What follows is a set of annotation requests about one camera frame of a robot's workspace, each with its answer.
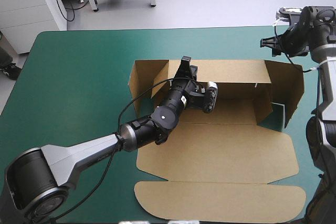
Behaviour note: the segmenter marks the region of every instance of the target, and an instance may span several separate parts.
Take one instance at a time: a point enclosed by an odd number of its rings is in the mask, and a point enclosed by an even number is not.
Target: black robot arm
[[[34,224],[60,207],[75,189],[80,173],[115,152],[133,151],[146,144],[164,143],[177,126],[184,109],[210,113],[217,98],[217,85],[207,89],[196,81],[197,67],[183,57],[171,87],[154,112],[122,124],[120,132],[70,147],[45,145],[20,154],[5,170],[0,196],[0,224]]]
[[[318,63],[317,106],[306,136],[314,165],[324,174],[305,217],[295,223],[336,223],[336,11],[331,6],[281,8],[277,18],[290,22],[289,28],[282,35],[262,39],[260,46],[271,48],[274,56],[283,52],[288,58],[310,52]]]

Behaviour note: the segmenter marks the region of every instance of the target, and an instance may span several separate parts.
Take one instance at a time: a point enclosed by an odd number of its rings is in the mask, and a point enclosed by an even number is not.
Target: green table
[[[259,41],[272,36],[272,31],[272,27],[239,27],[40,34],[0,116],[0,170],[31,147],[69,146],[116,131],[118,114],[131,99],[127,84],[134,60],[180,59],[183,55],[193,59],[271,59],[270,49],[260,49]],[[276,60],[285,61],[285,57]],[[295,61],[305,69],[314,65],[310,57]],[[315,106],[316,82],[317,73],[305,75],[306,92],[283,130],[293,139],[300,173],[275,182],[301,186],[308,200],[319,182],[305,137],[306,122]],[[276,113],[282,110],[275,107],[262,125],[279,128]],[[123,119],[134,117],[130,108]],[[118,153],[98,191],[59,222],[164,222],[145,212],[134,196],[136,182],[160,180],[136,168],[136,154]],[[105,164],[101,162],[82,173],[77,190],[57,214],[95,185]]]

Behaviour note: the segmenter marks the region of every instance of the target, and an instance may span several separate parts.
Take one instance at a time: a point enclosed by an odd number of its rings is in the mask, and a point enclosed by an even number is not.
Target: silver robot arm
[[[119,133],[70,147],[45,145],[30,149],[5,170],[0,196],[0,224],[33,224],[48,221],[75,189],[80,173],[91,165],[124,150],[134,151],[149,143],[164,143],[186,108],[210,113],[217,98],[217,84],[200,89],[197,67],[183,57],[167,95],[150,115],[122,124]]]

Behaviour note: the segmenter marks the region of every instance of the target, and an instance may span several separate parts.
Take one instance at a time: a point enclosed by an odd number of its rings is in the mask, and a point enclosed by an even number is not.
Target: gray floor
[[[26,61],[27,55],[18,55],[5,37],[0,39],[0,47],[5,49],[12,57],[17,66],[22,67]],[[2,112],[9,95],[14,87],[15,81],[9,80],[3,74],[0,74],[0,113]]]
[[[335,0],[157,0],[155,8],[149,7],[149,0],[98,3],[96,13],[89,5],[77,10],[68,30],[263,26],[272,24],[276,10],[282,6],[336,6]],[[16,55],[5,38],[0,40],[0,46],[11,52],[14,62],[23,65],[26,55]],[[0,75],[0,112],[14,83]]]

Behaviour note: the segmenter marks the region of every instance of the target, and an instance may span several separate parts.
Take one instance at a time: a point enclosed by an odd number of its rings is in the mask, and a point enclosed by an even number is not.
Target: unfolded cardboard box
[[[174,77],[179,60],[136,61],[130,91],[138,96],[152,84]],[[139,182],[140,205],[164,219],[279,223],[302,210],[306,195],[296,186],[268,185],[299,171],[291,138],[258,126],[285,106],[285,125],[304,92],[302,73],[290,64],[264,60],[192,60],[197,80],[218,85],[214,111],[185,110],[166,143],[138,152],[138,169],[166,182]],[[169,88],[151,96],[159,103]],[[134,106],[140,110],[141,101]]]

